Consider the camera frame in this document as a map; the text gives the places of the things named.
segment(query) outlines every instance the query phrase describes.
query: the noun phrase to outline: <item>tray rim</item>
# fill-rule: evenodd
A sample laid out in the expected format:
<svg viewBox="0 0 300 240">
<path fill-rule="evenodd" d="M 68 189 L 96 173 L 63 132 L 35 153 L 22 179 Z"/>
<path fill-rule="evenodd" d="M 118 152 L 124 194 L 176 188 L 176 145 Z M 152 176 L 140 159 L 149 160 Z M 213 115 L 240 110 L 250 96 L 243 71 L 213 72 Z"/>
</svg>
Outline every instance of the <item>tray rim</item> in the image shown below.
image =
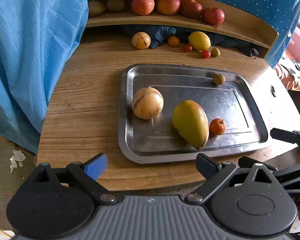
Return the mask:
<svg viewBox="0 0 300 240">
<path fill-rule="evenodd" d="M 121 88 L 120 88 L 120 100 L 119 100 L 119 115 L 118 115 L 118 142 L 119 142 L 119 147 L 120 150 L 122 151 L 123 155 L 125 157 L 127 157 L 129 160 L 135 162 L 135 163 L 139 163 L 139 164 L 151 164 L 151 163 L 172 163 L 172 162 L 181 162 L 181 161 L 189 161 L 189 160 L 195 160 L 197 154 L 200 151 L 197 152 L 193 152 L 193 153 L 183 153 L 183 154 L 178 154 L 178 160 L 168 160 L 169 158 L 171 158 L 170 155 L 157 155 L 156 156 L 156 161 L 151 161 L 149 162 L 149 156 L 141 156 L 138 155 L 136 153 L 134 153 L 132 150 L 130 150 L 130 148 L 128 147 L 128 145 L 126 144 L 126 140 L 125 140 L 125 136 L 126 136 L 126 112 L 127 112 L 127 103 L 126 103 L 126 95 L 127 95 L 127 74 L 129 73 L 129 71 L 135 67 L 138 66 L 142 66 L 142 67 L 146 67 L 146 66 L 155 66 L 155 67 L 173 67 L 173 68 L 192 68 L 192 69 L 204 69 L 207 71 L 213 71 L 213 72 L 221 72 L 221 73 L 229 73 L 229 74 L 234 74 L 238 77 L 240 77 L 246 84 L 246 86 L 248 87 L 248 90 L 250 92 L 250 94 L 252 95 L 253 101 L 256 104 L 259 113 L 261 115 L 262 121 L 264 123 L 264 126 L 266 127 L 267 130 L 267 140 L 263 143 L 255 143 L 255 144 L 251 144 L 251 145 L 246 145 L 246 146 L 238 146 L 238 147 L 233 147 L 233 148 L 228 148 L 228 149 L 223 149 L 220 151 L 224 151 L 225 154 L 220 155 L 221 156 L 227 156 L 227 155 L 235 155 L 235 154 L 240 154 L 240 153 L 245 153 L 245 152 L 249 152 L 249 151 L 255 151 L 255 150 L 259 150 L 259 149 L 263 149 L 263 148 L 267 148 L 270 145 L 270 132 L 269 132 L 269 127 L 268 125 L 265 123 L 265 119 L 264 119 L 264 115 L 262 114 L 262 112 L 260 111 L 260 108 L 258 106 L 258 103 L 255 101 L 254 96 L 251 92 L 251 87 L 249 85 L 249 83 L 246 81 L 246 79 L 242 76 L 239 75 L 235 72 L 232 71 L 226 71 L 226 70 L 220 70 L 220 69 L 215 69 L 215 68 L 207 68 L 207 67 L 198 67 L 198 66 L 189 66 L 189 65 L 175 65 L 175 64 L 151 64 L 151 63 L 138 63 L 138 64 L 133 64 L 128 66 L 127 68 L 125 68 L 121 74 Z M 215 152 L 215 150 L 211 150 L 211 151 L 204 151 L 204 153 L 208 156 L 210 156 L 210 153 Z"/>
</svg>

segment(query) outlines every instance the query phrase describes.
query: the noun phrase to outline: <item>wood grain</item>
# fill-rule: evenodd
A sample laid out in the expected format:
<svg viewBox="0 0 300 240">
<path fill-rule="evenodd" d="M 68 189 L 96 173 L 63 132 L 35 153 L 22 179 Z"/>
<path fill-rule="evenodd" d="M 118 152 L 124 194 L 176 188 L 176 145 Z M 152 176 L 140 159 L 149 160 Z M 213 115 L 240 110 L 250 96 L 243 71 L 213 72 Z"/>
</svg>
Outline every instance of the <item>wood grain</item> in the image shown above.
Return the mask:
<svg viewBox="0 0 300 240">
<path fill-rule="evenodd" d="M 42 128 L 37 163 L 64 167 L 105 152 L 108 168 L 98 182 L 109 190 L 167 187 L 203 180 L 194 161 L 137 164 L 120 151 L 117 130 L 120 75 L 136 63 L 184 64 L 236 72 L 249 82 L 270 128 L 300 130 L 300 115 L 267 62 L 236 50 L 219 49 L 221 56 L 210 59 L 202 59 L 199 52 L 185 53 L 181 45 L 136 50 L 130 39 L 113 26 L 87 29 L 53 91 Z M 276 98 L 271 95 L 271 85 Z M 272 140 L 270 147 L 246 155 L 265 161 L 295 147 Z M 240 156 L 217 160 L 236 162 Z"/>
<path fill-rule="evenodd" d="M 146 16 L 138 16 L 128 10 L 122 13 L 105 13 L 99 17 L 88 19 L 86 27 L 121 25 L 121 24 L 153 24 L 194 28 L 203 31 L 220 33 L 244 41 L 249 41 L 265 48 L 271 48 L 278 33 L 265 21 L 245 11 L 214 0 L 197 0 L 203 7 L 221 8 L 225 21 L 218 27 L 205 24 L 202 20 L 189 19 L 174 14 L 162 15 L 156 11 Z"/>
</svg>

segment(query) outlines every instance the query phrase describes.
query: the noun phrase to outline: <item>stainless steel tray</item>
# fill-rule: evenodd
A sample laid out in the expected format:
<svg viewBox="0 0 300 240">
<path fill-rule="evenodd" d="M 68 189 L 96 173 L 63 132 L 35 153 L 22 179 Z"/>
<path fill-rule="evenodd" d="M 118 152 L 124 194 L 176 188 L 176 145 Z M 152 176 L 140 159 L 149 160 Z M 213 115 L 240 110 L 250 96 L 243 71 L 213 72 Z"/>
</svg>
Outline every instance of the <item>stainless steel tray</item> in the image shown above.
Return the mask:
<svg viewBox="0 0 300 240">
<path fill-rule="evenodd" d="M 216 86 L 214 72 L 226 83 Z M 151 86 L 164 99 L 161 114 L 151 120 L 132 113 L 133 95 Z M 227 124 L 221 136 L 210 136 L 202 150 L 210 157 L 253 151 L 268 146 L 269 131 L 245 79 L 236 73 L 184 65 L 137 64 L 124 70 L 121 78 L 118 139 L 123 154 L 136 163 L 194 160 L 197 150 L 173 128 L 172 112 L 190 99 L 205 111 L 209 123 L 222 118 Z"/>
</svg>

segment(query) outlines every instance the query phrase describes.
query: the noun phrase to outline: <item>red apple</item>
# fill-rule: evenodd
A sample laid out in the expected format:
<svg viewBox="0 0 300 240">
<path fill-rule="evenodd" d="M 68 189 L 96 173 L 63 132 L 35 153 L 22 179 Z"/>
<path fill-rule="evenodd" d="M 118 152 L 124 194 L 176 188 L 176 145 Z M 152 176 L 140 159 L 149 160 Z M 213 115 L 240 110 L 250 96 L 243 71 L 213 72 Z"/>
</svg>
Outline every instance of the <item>red apple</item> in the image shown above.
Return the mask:
<svg viewBox="0 0 300 240">
<path fill-rule="evenodd" d="M 158 12 L 164 15 L 175 14 L 180 7 L 180 0 L 159 0 L 157 2 Z"/>
<path fill-rule="evenodd" d="M 225 20 L 225 13 L 220 8 L 205 8 L 202 19 L 208 24 L 218 26 Z"/>
<path fill-rule="evenodd" d="M 154 0 L 132 0 L 131 10 L 138 15 L 148 15 L 154 9 Z"/>
<path fill-rule="evenodd" d="M 198 19 L 202 13 L 202 5 L 196 0 L 181 0 L 179 11 L 184 17 Z"/>
</svg>

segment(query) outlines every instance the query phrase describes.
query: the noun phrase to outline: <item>wooden shelf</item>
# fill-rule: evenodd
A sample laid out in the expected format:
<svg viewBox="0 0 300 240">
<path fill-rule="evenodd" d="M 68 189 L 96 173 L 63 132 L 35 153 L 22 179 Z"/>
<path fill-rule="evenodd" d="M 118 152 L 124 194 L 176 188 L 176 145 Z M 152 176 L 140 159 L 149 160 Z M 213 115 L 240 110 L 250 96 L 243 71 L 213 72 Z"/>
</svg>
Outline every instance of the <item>wooden shelf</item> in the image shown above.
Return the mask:
<svg viewBox="0 0 300 240">
<path fill-rule="evenodd" d="M 233 21 L 233 19 L 225 20 L 223 24 L 216 28 L 206 25 L 200 20 L 189 19 L 179 14 L 165 16 L 158 12 L 152 12 L 146 16 L 138 16 L 132 11 L 128 11 L 116 14 L 105 13 L 99 17 L 90 18 L 86 27 L 121 24 L 153 24 L 186 27 L 228 35 L 244 41 L 250 41 L 268 49 L 272 45 L 260 36 L 257 28 L 240 21 Z"/>
<path fill-rule="evenodd" d="M 171 16 L 162 15 L 156 11 L 146 16 L 138 16 L 132 11 L 122 13 L 105 13 L 99 17 L 88 19 L 86 27 L 103 25 L 124 25 L 124 24 L 153 24 L 186 27 L 220 33 L 244 41 L 249 41 L 264 48 L 271 48 L 278 33 L 265 21 L 238 8 L 217 2 L 215 0 L 197 0 L 203 7 L 217 7 L 223 9 L 226 18 L 218 27 L 205 24 L 201 20 L 189 19 L 174 14 Z"/>
</svg>

